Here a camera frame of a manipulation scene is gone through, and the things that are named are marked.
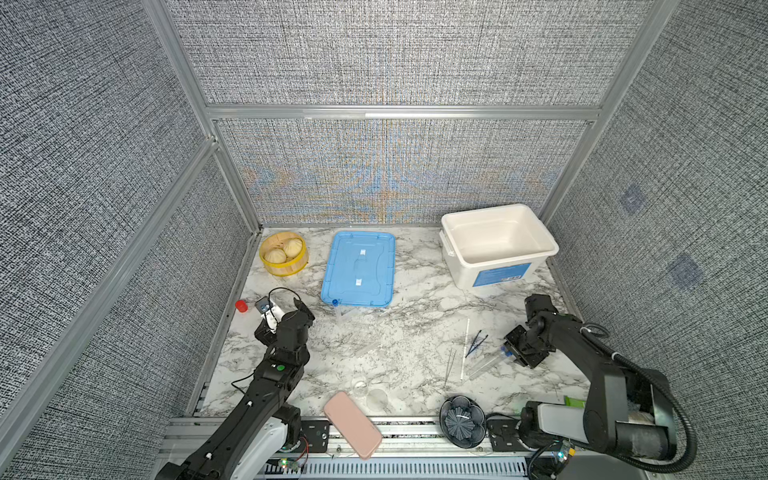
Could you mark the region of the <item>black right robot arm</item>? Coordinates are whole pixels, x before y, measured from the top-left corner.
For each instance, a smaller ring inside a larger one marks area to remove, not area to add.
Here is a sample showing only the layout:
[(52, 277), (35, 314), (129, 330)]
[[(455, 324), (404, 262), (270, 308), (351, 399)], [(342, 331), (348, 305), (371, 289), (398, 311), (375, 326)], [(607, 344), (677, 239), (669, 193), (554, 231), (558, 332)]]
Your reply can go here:
[(678, 473), (694, 463), (697, 433), (663, 373), (610, 348), (598, 325), (559, 312), (548, 295), (528, 296), (525, 312), (525, 324), (505, 337), (515, 363), (533, 369), (560, 352), (589, 389), (581, 407), (527, 402), (517, 425), (523, 445), (544, 451), (570, 442), (650, 473)]

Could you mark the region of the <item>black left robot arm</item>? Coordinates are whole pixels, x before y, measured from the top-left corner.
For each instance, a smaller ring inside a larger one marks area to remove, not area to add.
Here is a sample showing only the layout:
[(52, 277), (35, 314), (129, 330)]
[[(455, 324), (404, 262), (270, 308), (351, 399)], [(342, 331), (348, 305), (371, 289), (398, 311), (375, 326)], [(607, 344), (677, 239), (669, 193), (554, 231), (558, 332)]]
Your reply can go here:
[(158, 479), (252, 479), (283, 446), (299, 441), (301, 411), (287, 400), (310, 360), (314, 314), (298, 301), (277, 324), (276, 339), (253, 371), (242, 399), (201, 447)]

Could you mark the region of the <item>blue capped test tube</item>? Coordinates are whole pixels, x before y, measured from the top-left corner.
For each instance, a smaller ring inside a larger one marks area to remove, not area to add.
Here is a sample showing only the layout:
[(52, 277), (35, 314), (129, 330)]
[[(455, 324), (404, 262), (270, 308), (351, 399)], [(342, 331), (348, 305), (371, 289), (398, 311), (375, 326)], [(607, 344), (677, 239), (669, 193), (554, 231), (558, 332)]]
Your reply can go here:
[(496, 365), (504, 363), (505, 361), (513, 359), (514, 357), (515, 354), (513, 352), (511, 352), (507, 347), (501, 346), (493, 353), (487, 354), (477, 365), (472, 367), (468, 373), (468, 379), (477, 379), (488, 371), (492, 370)]
[(341, 321), (345, 318), (350, 318), (354, 312), (353, 307), (344, 305), (338, 299), (333, 299), (331, 305), (333, 307), (335, 318), (338, 321)]

